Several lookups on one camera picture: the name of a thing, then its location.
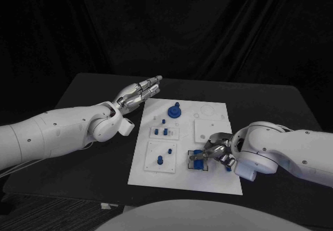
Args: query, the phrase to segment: white platform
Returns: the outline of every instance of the white platform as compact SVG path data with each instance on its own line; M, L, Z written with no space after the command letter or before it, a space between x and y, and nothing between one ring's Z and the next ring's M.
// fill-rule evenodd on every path
M167 115L167 109L180 103L181 115L172 119ZM141 125L136 137L136 145L131 163L128 184L142 185L161 188L172 188L193 190L201 192L227 193L242 195L239 177L233 172L227 172L224 167L211 159L207 160L207 171L187 169L187 151L203 148L203 141L194 142L194 120L200 124L200 135L204 132L204 142L208 138L208 130L201 128L201 124L208 124L211 134L216 132L230 133L227 120L226 105L223 103L208 103L181 100L148 99L145 101ZM158 127L158 133L162 134L164 128L178 129L178 140L165 140L151 138L151 127ZM145 171L145 159L148 141L159 141L174 143L175 150L175 169L174 172ZM158 153L162 150L155 150L155 160Z

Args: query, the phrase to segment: robotic hand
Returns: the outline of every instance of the robotic hand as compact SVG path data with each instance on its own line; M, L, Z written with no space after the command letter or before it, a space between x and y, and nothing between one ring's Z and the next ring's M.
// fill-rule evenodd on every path
M25 161L64 155L116 132L126 136L133 124L122 115L159 92L161 76L128 85L112 102L47 111L0 127L0 170Z
M236 162L234 174L250 181L256 172L272 174L279 165L295 177L333 187L331 143L330 133L255 122L234 135L214 133L190 160L213 158L226 167Z

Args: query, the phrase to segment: black tabletop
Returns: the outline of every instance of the black tabletop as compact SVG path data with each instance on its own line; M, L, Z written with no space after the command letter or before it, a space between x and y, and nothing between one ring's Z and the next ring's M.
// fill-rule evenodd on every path
M56 108L112 101L118 91L145 77L77 74ZM250 122L268 121L292 129L319 131L311 110L291 86L162 79L161 99L226 103L234 133ZM144 205L171 199L200 199L242 205L298 224L333 227L333 189L295 178L282 168L240 178L243 195L194 192L126 185L142 106L125 117L135 127L86 150L50 158L11 174L4 192L77 198L120 205Z

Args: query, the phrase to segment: black backdrop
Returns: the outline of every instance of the black backdrop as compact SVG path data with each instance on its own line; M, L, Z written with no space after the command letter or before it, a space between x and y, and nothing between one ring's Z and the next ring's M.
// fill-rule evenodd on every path
M328 0L5 1L0 125L50 110L93 72L293 85L333 132L331 12Z

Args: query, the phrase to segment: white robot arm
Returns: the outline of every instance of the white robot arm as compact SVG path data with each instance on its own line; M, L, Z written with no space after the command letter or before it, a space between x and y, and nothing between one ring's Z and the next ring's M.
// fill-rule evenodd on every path
M0 170L25 161L64 155L116 132L126 136L133 124L122 115L159 92L161 76L131 84L112 103L47 111L0 127Z
M255 122L233 136L216 133L203 153L190 160L214 158L227 167L236 162L234 174L250 181L256 172L272 174L279 165L295 177L333 187L333 134L285 130L283 126Z

